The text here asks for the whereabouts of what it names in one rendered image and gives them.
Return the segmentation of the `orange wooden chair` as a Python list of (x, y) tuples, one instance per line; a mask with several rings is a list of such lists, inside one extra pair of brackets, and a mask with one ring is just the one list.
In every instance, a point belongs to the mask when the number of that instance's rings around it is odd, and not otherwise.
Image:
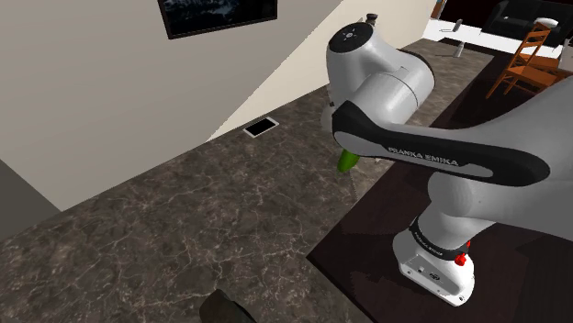
[(542, 23), (535, 23), (530, 32), (526, 34), (522, 43), (511, 57), (508, 65), (502, 70), (500, 76), (491, 86), (485, 98), (489, 99), (500, 84), (506, 83), (506, 95), (513, 87), (537, 95), (544, 89), (556, 84), (573, 72), (559, 68), (559, 60), (537, 56), (537, 52), (545, 43), (551, 28)]

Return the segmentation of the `dark framed wall picture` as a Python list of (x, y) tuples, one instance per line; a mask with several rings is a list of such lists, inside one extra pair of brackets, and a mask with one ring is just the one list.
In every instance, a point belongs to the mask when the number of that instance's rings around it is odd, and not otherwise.
[(168, 39), (277, 19), (278, 0), (157, 0)]

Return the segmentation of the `dark robot stand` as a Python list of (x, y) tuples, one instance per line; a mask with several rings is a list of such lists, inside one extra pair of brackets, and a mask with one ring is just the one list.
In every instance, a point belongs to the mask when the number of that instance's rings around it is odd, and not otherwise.
[(573, 323), (573, 241), (495, 224), (472, 241), (477, 286), (447, 305), (404, 277), (394, 236), (429, 204), (430, 171), (394, 164), (309, 255), (373, 323)]

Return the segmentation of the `black sofa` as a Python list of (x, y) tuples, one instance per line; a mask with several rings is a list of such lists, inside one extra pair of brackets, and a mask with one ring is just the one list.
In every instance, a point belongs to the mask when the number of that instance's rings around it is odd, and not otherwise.
[(557, 21), (557, 26), (545, 40), (545, 46), (555, 48), (573, 36), (573, 5), (545, 0), (503, 0), (494, 6), (481, 31), (522, 40), (540, 17)]

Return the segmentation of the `white phone with black screen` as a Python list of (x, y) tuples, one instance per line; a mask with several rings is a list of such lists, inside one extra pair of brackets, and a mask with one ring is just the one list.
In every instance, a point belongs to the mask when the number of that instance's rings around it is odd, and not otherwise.
[(244, 128), (243, 131), (251, 138), (257, 138), (268, 130), (277, 127), (278, 125), (279, 123), (271, 117), (265, 117)]

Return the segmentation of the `black rounded object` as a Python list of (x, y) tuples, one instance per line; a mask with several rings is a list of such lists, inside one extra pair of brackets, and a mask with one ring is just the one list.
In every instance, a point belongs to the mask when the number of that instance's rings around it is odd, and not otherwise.
[(201, 323), (257, 323), (254, 317), (222, 290), (216, 289), (199, 308)]

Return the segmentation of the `green rounded object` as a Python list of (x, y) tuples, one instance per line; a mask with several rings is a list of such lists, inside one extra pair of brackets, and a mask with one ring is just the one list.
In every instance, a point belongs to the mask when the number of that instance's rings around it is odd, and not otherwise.
[(359, 161), (360, 157), (348, 150), (343, 150), (337, 163), (337, 170), (345, 173), (351, 170)]

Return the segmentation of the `white table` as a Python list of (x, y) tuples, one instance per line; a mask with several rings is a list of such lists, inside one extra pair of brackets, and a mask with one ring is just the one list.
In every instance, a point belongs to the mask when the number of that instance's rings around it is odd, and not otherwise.
[[(480, 28), (470, 27), (462, 24), (457, 31), (453, 31), (455, 22), (449, 22), (439, 19), (430, 19), (423, 32), (424, 39), (438, 41), (444, 38), (464, 41), (467, 44), (478, 45), (484, 48), (499, 50), (507, 53), (514, 53), (522, 43), (517, 39), (509, 39), (498, 35), (482, 33)], [(539, 56), (558, 58), (565, 57), (573, 60), (573, 42), (565, 47), (558, 45), (556, 48), (550, 48), (543, 45), (537, 52)]]

